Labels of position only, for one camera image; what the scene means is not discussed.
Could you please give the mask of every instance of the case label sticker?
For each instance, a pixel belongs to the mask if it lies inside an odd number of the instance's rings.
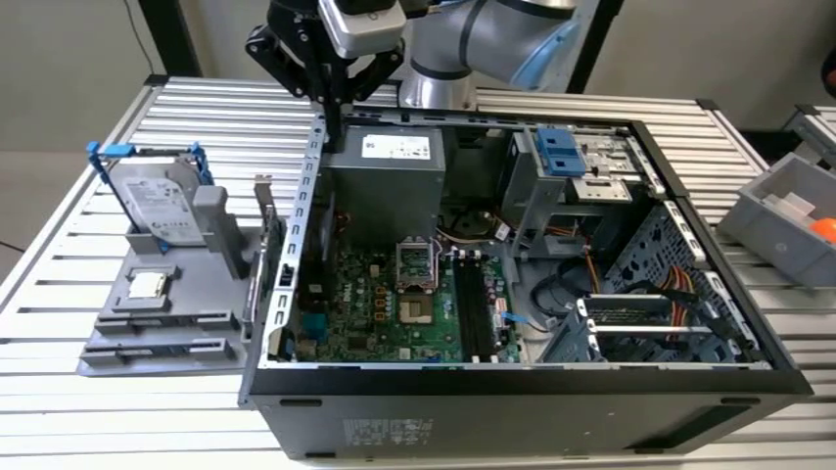
[[[350,446],[426,446],[432,434],[432,418],[344,419]]]
[[[128,177],[123,184],[134,208],[156,237],[172,245],[204,242],[178,183],[166,178]]]
[[[366,159],[430,160],[430,137],[376,135],[363,137]]]

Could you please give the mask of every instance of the aluminum work table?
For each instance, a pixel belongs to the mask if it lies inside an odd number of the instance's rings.
[[[395,106],[392,86],[370,100]],[[643,120],[716,224],[736,190],[764,168],[723,114],[694,100],[482,90],[488,113]],[[146,86],[107,142],[183,147],[200,141],[227,207],[259,223],[256,174],[292,203],[308,122],[303,100],[274,83],[172,78]],[[126,216],[88,169],[0,288],[0,468],[308,467],[290,462],[262,416],[236,408],[239,376],[88,379],[75,375],[122,258]],[[686,456],[340,462],[410,468],[836,468],[836,290],[806,290],[723,239],[740,278],[812,383],[815,397]]]

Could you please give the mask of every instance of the robotic arm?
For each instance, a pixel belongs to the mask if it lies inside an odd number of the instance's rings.
[[[574,11],[575,0],[271,0],[247,54],[295,97],[311,99],[334,149],[343,113],[404,62],[407,20],[420,19],[402,104],[468,109],[474,70],[522,88],[546,86],[560,53],[574,47]],[[370,55],[350,76],[356,59]]]

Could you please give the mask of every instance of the gray bin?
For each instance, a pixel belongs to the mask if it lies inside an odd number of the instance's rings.
[[[836,217],[836,175],[795,154],[740,188],[719,229],[808,287],[836,286],[836,245],[764,201],[795,193],[815,206],[808,217]]]

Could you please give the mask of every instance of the power cable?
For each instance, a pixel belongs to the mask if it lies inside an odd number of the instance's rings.
[[[140,45],[140,49],[143,50],[146,62],[148,63],[148,69],[152,74],[155,74],[155,65],[152,64],[152,58],[148,56],[146,44],[143,44],[143,39],[140,39],[140,33],[136,30],[136,23],[134,22],[134,12],[131,11],[131,5],[128,4],[128,0],[122,0],[122,3],[126,5],[126,10],[128,11],[128,21],[131,22],[131,29],[134,30],[134,37],[136,38],[136,43]]]
[[[11,243],[6,243],[3,240],[0,240],[0,246],[4,246],[10,250],[15,250],[19,253],[26,253],[27,252],[27,250],[24,250],[22,247],[19,247],[16,245],[12,245]]]

